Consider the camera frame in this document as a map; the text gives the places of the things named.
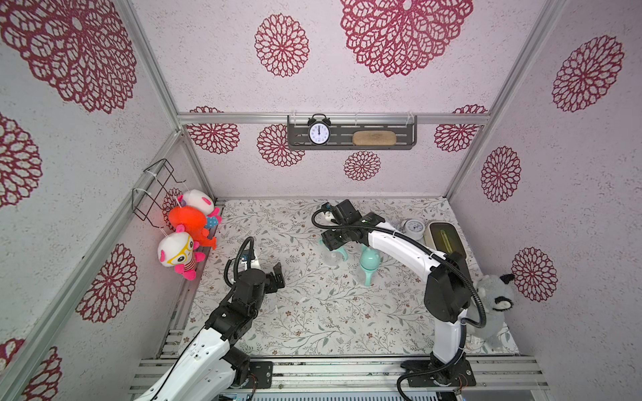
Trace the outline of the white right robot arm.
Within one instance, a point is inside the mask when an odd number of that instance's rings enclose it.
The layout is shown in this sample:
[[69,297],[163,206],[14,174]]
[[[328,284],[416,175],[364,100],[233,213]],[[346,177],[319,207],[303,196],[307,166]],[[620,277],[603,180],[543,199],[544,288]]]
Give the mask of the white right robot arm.
[[282,262],[286,287],[266,308],[258,350],[272,356],[427,354],[436,319],[424,304],[427,275],[381,254],[371,284],[359,265],[362,246],[330,253],[312,214],[315,200],[262,200],[261,245]]

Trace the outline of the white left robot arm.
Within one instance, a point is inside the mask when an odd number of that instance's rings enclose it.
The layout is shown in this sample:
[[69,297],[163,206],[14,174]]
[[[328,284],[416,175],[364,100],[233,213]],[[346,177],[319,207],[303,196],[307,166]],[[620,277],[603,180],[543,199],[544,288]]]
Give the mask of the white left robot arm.
[[250,357],[235,344],[252,327],[264,296],[285,288],[281,264],[272,272],[240,272],[226,297],[172,367],[140,400],[214,400],[232,386],[246,383]]

